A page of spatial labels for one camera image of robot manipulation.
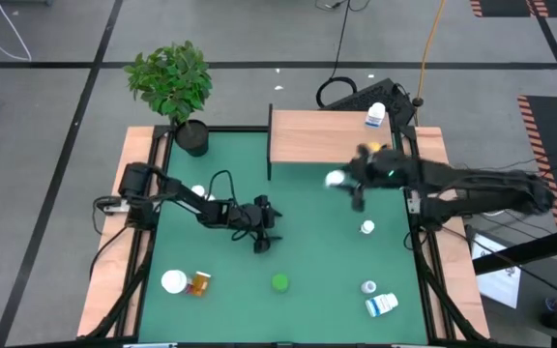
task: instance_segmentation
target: black flower pot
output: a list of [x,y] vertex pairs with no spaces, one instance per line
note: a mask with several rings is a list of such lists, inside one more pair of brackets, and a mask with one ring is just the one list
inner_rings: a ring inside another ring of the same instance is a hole
[[175,129],[175,142],[183,150],[194,157],[200,157],[208,152],[208,126],[198,120],[189,120],[178,125]]

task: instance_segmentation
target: green leaves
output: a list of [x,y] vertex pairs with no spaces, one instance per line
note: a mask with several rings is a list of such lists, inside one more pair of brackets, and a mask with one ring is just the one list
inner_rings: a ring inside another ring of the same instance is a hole
[[203,110],[210,97],[213,86],[208,68],[203,53],[186,41],[159,47],[145,59],[139,53],[124,72],[135,99],[140,91],[141,100],[153,111],[183,123],[194,110]]

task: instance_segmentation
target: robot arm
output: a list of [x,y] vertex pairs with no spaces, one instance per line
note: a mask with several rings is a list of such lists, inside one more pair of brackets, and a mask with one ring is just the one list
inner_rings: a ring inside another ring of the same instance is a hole
[[[432,229],[441,228],[454,216],[503,209],[543,214],[553,206],[553,193],[533,174],[454,169],[445,163],[413,159],[396,150],[371,153],[365,145],[357,150],[358,156],[341,168],[356,184],[331,185],[350,192],[355,210],[364,208],[364,189],[374,188],[417,190],[423,198],[408,202],[410,213],[418,214],[421,225]],[[470,196],[450,201],[427,197],[448,189],[468,189]]]
[[[153,176],[156,175],[159,193],[145,194]],[[161,169],[147,163],[135,162],[126,165],[118,192],[130,205],[127,224],[140,229],[150,229],[156,225],[155,203],[173,202],[195,215],[197,221],[207,228],[235,230],[232,236],[237,241],[250,233],[254,239],[254,252],[260,253],[270,248],[271,241],[280,237],[269,237],[266,229],[275,225],[275,217],[281,214],[274,210],[268,197],[260,195],[254,204],[238,205],[234,198],[207,200],[184,186],[176,178],[168,177]],[[236,238],[238,232],[245,231]]]

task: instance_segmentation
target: wooden table frame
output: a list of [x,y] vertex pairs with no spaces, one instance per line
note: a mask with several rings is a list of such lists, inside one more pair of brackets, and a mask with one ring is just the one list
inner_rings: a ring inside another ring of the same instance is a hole
[[[268,127],[210,127],[210,129],[211,131],[270,131]],[[155,156],[150,156],[149,160],[154,160],[156,163],[161,162],[163,167],[168,165],[170,146],[167,146],[167,143],[171,141],[171,137],[167,139],[166,136],[161,136],[165,131],[168,131],[168,129],[160,126],[128,129],[113,185],[114,193],[119,186],[126,164],[133,161],[148,161],[150,149],[152,149],[151,155]],[[400,139],[400,135],[396,131],[395,134]],[[439,128],[417,128],[414,135],[417,135],[414,140],[417,149],[420,151],[420,157],[448,162]],[[156,189],[156,186],[152,185],[150,191],[154,189]],[[449,198],[452,194],[452,192],[443,194],[442,197]],[[120,214],[105,219],[101,245],[106,243],[123,226],[125,218],[124,215]],[[452,218],[445,226],[453,229],[453,231],[465,233],[462,220],[459,217]],[[142,260],[148,241],[152,237],[151,232],[125,233],[112,243],[109,249],[104,251],[103,256],[96,264],[94,276],[90,281],[78,335],[87,334],[95,329],[111,309],[122,293],[124,284],[130,281]],[[466,242],[450,233],[438,233],[437,236],[424,244],[424,252],[427,263],[443,280],[446,291],[461,313],[480,334],[488,336],[483,304]],[[425,314],[430,313],[430,320],[425,319],[428,323],[427,336],[429,340],[433,338],[454,338],[454,334],[457,338],[461,338],[461,334],[456,328],[452,329],[445,325],[445,321],[448,322],[448,320],[445,320],[445,311],[442,310],[439,301],[430,288],[426,291],[427,285],[423,284],[422,281],[419,271],[422,298],[428,302],[428,304],[424,304]],[[120,316],[121,320],[109,332],[109,336],[136,335],[138,319],[140,318],[139,303],[142,302],[144,288],[145,285],[142,285],[136,290],[129,301],[127,311]]]

